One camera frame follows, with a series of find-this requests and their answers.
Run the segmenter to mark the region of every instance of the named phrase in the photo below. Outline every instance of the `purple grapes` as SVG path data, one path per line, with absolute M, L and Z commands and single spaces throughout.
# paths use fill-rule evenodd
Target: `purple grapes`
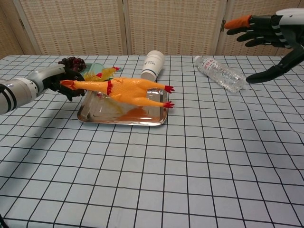
M 81 58 L 76 58 L 74 56 L 63 58 L 61 61 L 58 62 L 58 64 L 63 64 L 67 68 L 70 68 L 76 72 L 80 72 L 86 69 L 85 61 Z

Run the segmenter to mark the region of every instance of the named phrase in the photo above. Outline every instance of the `grid tablecloth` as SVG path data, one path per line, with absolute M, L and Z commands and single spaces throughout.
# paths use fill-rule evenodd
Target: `grid tablecloth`
M 145 56 L 79 56 L 140 77 Z M 63 57 L 9 56 L 0 77 Z M 280 57 L 215 56 L 246 76 Z M 167 56 L 165 124 L 82 123 L 47 91 L 0 116 L 0 214 L 12 228 L 290 228 L 304 224 L 304 65 L 236 94 Z

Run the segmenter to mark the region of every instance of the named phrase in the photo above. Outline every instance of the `robot finger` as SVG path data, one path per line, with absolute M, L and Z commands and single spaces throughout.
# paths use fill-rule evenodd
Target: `robot finger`
M 271 29 L 272 16 L 252 16 L 247 15 L 234 20 L 230 20 L 225 24 L 226 29 L 237 28 L 258 28 L 258 29 Z
M 85 79 L 81 75 L 81 73 L 76 72 L 72 69 L 65 68 L 66 73 L 60 77 L 60 80 L 77 80 L 84 81 Z
M 272 45 L 272 46 L 277 47 L 277 48 L 284 48 L 285 47 L 284 44 L 282 44 L 279 40 L 272 42 L 272 41 L 269 41 L 265 38 L 253 39 L 253 40 L 251 40 L 251 41 L 249 41 L 245 44 L 245 46 L 247 48 L 250 48 L 250 47 L 252 48 L 252 47 L 255 47 L 255 46 L 258 46 L 258 45 Z
M 83 89 L 71 90 L 65 86 L 60 86 L 60 89 L 58 92 L 65 95 L 69 101 L 72 101 L 73 97 L 85 95 L 85 91 Z
M 258 33 L 245 33 L 237 38 L 237 41 L 243 42 L 250 39 L 265 39 L 268 40 L 268 42 L 280 42 L 280 40 L 277 38 L 275 34 L 272 35 L 264 35 L 264 34 L 258 34 Z
M 260 34 L 263 36 L 274 36 L 275 33 L 271 29 L 262 29 L 262 28 L 247 28 L 247 27 L 240 27 L 234 28 L 227 31 L 227 35 L 235 35 L 238 33 L 248 33 L 248 34 Z
M 283 74 L 290 71 L 296 65 L 304 61 L 304 50 L 294 49 L 289 52 L 282 60 L 275 66 L 270 67 L 268 70 L 253 74 L 249 76 L 246 81 L 249 84 L 262 83 L 272 81 Z

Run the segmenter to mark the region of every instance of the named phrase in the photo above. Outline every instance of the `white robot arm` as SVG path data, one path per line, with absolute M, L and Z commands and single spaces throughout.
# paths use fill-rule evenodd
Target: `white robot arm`
M 247 78 L 250 84 L 273 80 L 304 60 L 304 9 L 292 8 L 277 11 L 275 15 L 247 15 L 225 24 L 228 35 L 244 33 L 237 41 L 246 47 L 271 45 L 277 48 L 293 49 L 279 64 Z
M 80 73 L 72 71 L 62 64 L 34 71 L 26 78 L 0 79 L 0 114 L 32 102 L 47 89 L 66 95 L 70 101 L 75 96 L 85 94 L 84 90 L 73 91 L 61 86 L 60 80 L 65 79 L 84 81 Z

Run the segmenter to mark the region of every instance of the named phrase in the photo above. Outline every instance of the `silver tray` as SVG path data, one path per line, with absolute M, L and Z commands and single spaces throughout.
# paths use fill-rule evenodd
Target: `silver tray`
M 158 102 L 168 100 L 167 92 L 161 89 L 149 90 L 147 98 Z M 138 107 L 120 103 L 107 95 L 92 91 L 87 91 L 77 114 L 82 122 L 144 126 L 161 125 L 166 121 L 167 116 L 167 108 Z

